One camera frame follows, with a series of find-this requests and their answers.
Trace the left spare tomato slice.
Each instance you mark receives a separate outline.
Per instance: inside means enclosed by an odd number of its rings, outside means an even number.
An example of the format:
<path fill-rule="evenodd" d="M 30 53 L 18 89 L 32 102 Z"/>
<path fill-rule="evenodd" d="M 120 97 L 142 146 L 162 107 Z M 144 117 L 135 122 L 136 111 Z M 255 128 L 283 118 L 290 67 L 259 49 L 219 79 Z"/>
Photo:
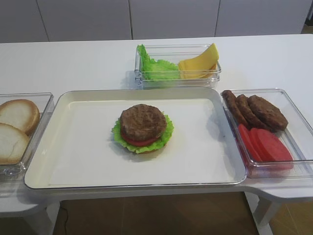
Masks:
<path fill-rule="evenodd" d="M 256 151 L 256 149 L 254 148 L 254 146 L 251 142 L 249 130 L 243 124 L 239 124 L 238 130 L 239 130 L 240 136 L 241 136 L 241 138 L 242 138 L 242 140 L 246 146 L 246 149 L 248 150 L 248 152 L 251 155 L 251 158 L 256 162 L 261 162 L 262 159 L 260 158 L 258 152 Z"/>

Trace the middle spare meat patty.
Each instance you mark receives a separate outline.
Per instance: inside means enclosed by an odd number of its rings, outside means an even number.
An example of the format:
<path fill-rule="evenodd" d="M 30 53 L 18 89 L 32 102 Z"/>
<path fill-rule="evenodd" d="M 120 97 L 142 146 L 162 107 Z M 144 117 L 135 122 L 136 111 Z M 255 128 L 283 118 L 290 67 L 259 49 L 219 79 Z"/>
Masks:
<path fill-rule="evenodd" d="M 272 131 L 266 124 L 264 124 L 251 110 L 247 97 L 244 94 L 241 94 L 236 97 L 236 104 L 241 111 L 244 118 L 250 125 L 250 128 L 259 128 Z"/>

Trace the burger bottom bun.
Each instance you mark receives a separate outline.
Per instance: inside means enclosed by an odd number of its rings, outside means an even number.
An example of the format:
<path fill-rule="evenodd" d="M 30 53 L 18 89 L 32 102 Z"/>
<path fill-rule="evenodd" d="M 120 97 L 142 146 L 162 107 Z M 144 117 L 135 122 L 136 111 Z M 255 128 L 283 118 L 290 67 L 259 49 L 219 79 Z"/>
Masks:
<path fill-rule="evenodd" d="M 143 147 L 138 147 L 134 153 L 135 154 L 145 154 L 145 153 L 152 153 L 155 151 L 158 151 L 162 148 L 164 148 L 166 144 L 164 145 L 149 145 L 149 146 L 143 146 Z"/>

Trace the clear patty tomato container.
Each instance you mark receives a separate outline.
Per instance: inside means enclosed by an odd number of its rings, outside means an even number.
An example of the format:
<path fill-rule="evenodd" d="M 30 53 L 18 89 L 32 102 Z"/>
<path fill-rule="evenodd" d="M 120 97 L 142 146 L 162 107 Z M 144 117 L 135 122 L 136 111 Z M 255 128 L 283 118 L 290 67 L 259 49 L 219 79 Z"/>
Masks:
<path fill-rule="evenodd" d="M 233 90 L 232 93 L 236 97 L 241 94 L 247 98 L 252 95 L 260 96 L 279 108 L 288 120 L 288 125 L 284 131 L 271 129 L 270 132 L 288 149 L 293 160 L 256 162 L 246 149 L 238 130 L 239 123 L 227 108 L 221 94 L 224 112 L 246 166 L 247 176 L 249 178 L 311 178 L 313 175 L 313 129 L 287 93 L 282 89 Z"/>

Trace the burger meat patty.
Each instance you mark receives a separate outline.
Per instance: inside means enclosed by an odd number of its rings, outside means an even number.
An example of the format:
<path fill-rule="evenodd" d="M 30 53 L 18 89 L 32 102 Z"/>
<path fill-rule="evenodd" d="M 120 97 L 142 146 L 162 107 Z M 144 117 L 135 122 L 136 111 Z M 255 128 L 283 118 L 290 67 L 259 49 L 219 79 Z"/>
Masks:
<path fill-rule="evenodd" d="M 133 141 L 147 141 L 160 137 L 166 130 L 165 115 L 154 106 L 137 104 L 122 111 L 121 131 Z"/>

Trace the clear lettuce cheese container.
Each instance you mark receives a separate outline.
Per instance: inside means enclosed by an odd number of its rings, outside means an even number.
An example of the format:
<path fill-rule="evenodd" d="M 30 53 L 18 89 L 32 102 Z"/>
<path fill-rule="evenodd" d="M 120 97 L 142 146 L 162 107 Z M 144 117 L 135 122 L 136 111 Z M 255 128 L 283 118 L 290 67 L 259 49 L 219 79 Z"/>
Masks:
<path fill-rule="evenodd" d="M 167 60 L 178 66 L 181 60 L 192 59 L 202 54 L 211 44 L 191 45 L 144 45 L 147 53 L 156 61 Z M 136 49 L 134 78 L 143 89 L 168 88 L 168 87 L 216 87 L 220 80 L 221 66 L 217 63 L 217 70 L 213 76 L 205 79 L 179 79 L 176 80 L 145 80 L 141 71 L 141 56 Z"/>

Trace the clear bun container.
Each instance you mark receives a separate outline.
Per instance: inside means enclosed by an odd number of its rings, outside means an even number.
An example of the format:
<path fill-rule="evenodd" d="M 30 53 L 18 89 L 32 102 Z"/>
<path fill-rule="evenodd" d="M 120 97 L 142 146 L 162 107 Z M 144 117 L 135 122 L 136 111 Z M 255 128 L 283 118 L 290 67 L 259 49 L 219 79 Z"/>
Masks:
<path fill-rule="evenodd" d="M 53 94 L 51 93 L 1 94 L 0 104 L 15 99 L 27 99 L 34 102 L 39 109 L 40 120 L 35 131 L 28 136 L 29 143 L 21 160 L 17 164 L 0 165 L 1 181 L 5 181 L 10 177 L 19 176 L 27 169 L 54 109 Z"/>

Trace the spare tomato slice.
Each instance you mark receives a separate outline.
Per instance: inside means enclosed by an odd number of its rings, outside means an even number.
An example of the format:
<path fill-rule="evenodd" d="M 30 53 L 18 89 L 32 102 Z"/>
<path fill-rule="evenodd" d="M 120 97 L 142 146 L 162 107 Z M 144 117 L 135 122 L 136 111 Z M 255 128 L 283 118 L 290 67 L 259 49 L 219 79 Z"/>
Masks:
<path fill-rule="evenodd" d="M 251 155 L 251 158 L 256 162 L 261 162 L 262 159 L 260 158 L 258 152 L 256 151 L 256 149 L 254 148 L 254 146 L 251 142 L 249 130 L 243 124 L 239 124 L 238 130 L 239 130 L 240 136 L 241 136 L 241 138 L 242 138 L 242 140 L 246 146 L 246 149 L 248 150 L 248 152 Z"/>
<path fill-rule="evenodd" d="M 259 140 L 257 137 L 257 130 L 258 130 L 257 128 L 251 128 L 251 130 L 249 131 L 249 136 L 250 136 L 250 140 L 251 140 L 251 143 L 252 143 L 254 149 L 258 153 L 261 161 L 264 162 L 266 160 L 266 158 L 264 157 L 263 152 L 262 152 L 260 145 L 259 145 Z"/>
<path fill-rule="evenodd" d="M 257 129 L 256 143 L 261 151 L 261 156 L 267 162 L 292 161 L 292 155 L 282 142 L 270 131 Z"/>

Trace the green lettuce stack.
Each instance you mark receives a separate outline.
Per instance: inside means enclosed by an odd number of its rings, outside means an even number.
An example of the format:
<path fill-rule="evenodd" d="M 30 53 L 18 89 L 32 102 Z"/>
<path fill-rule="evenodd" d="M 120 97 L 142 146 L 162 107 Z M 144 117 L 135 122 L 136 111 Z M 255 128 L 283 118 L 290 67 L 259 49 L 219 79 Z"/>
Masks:
<path fill-rule="evenodd" d="M 138 45 L 137 51 L 141 56 L 141 71 L 145 80 L 176 80 L 179 79 L 179 68 L 176 64 L 167 60 L 152 59 L 144 45 Z"/>

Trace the white serving tray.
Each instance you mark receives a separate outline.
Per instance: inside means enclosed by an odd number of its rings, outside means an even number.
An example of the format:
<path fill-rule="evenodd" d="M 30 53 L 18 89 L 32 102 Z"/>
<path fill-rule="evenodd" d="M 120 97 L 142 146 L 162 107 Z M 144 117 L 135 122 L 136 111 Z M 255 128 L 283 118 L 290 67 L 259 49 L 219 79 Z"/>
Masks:
<path fill-rule="evenodd" d="M 159 108 L 174 124 L 158 151 L 114 141 L 122 111 Z M 24 176 L 31 189 L 235 185 L 246 168 L 220 95 L 210 88 L 72 91 L 53 111 Z"/>

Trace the left spare meat patty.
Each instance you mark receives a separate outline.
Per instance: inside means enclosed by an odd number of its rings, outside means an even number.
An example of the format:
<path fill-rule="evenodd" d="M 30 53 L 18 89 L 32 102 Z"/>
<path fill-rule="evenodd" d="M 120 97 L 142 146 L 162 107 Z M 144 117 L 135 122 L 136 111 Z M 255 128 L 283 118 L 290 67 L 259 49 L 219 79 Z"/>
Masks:
<path fill-rule="evenodd" d="M 241 111 L 239 110 L 237 103 L 236 103 L 236 96 L 230 90 L 224 90 L 222 92 L 222 97 L 225 101 L 225 104 L 229 111 L 232 113 L 235 120 L 239 123 L 244 125 L 246 128 L 249 128 L 249 123 L 242 115 Z"/>

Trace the right spare tomato slice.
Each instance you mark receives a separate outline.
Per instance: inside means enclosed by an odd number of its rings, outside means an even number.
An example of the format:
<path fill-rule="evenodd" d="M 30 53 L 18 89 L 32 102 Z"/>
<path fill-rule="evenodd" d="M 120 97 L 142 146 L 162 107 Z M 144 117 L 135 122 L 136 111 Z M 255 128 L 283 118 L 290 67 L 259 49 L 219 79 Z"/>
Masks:
<path fill-rule="evenodd" d="M 267 162 L 292 161 L 292 155 L 282 142 L 270 131 L 257 129 L 256 143 L 261 151 L 261 156 Z"/>

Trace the yellow cheese slice stack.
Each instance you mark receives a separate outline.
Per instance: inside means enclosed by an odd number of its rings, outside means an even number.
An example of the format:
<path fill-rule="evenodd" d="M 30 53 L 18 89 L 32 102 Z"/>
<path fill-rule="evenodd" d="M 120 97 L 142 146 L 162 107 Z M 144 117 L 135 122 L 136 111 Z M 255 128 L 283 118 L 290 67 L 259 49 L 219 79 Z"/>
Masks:
<path fill-rule="evenodd" d="M 195 65 L 192 65 L 191 69 L 188 70 L 186 63 L 184 60 L 181 60 L 178 63 L 178 68 L 180 71 L 180 77 L 181 79 L 205 79 L 213 76 L 214 72 L 217 70 L 217 63 L 218 61 L 215 62 L 215 64 L 209 68 L 209 69 L 203 69 L 200 70 L 196 68 Z"/>

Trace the bun half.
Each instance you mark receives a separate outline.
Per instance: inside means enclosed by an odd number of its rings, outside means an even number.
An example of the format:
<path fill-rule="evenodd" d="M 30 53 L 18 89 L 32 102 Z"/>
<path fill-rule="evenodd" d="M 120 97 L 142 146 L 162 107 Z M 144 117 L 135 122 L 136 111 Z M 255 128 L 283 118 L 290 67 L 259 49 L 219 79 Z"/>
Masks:
<path fill-rule="evenodd" d="M 21 130 L 0 124 L 0 164 L 17 164 L 29 143 L 29 137 Z"/>
<path fill-rule="evenodd" d="M 0 122 L 11 125 L 26 135 L 31 135 L 40 120 L 40 112 L 34 102 L 15 99 L 0 105 Z"/>

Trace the spare meat patty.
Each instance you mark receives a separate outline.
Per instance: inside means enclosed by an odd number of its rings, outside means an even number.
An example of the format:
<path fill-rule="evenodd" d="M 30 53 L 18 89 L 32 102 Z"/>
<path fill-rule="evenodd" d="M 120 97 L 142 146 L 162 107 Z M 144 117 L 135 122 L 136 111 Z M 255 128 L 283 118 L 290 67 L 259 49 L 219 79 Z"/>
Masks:
<path fill-rule="evenodd" d="M 272 103 L 257 95 L 250 96 L 247 102 L 255 116 L 272 130 L 284 131 L 286 129 L 288 120 Z"/>
<path fill-rule="evenodd" d="M 236 104 L 241 111 L 244 118 L 250 125 L 250 128 L 259 128 L 272 131 L 266 124 L 264 124 L 251 110 L 247 97 L 244 94 L 241 94 L 236 97 Z"/>
<path fill-rule="evenodd" d="M 229 111 L 232 113 L 235 120 L 239 123 L 244 125 L 246 128 L 249 128 L 249 123 L 242 115 L 241 111 L 239 110 L 237 103 L 236 103 L 236 96 L 230 90 L 224 90 L 222 92 L 222 97 L 225 101 L 225 104 Z"/>

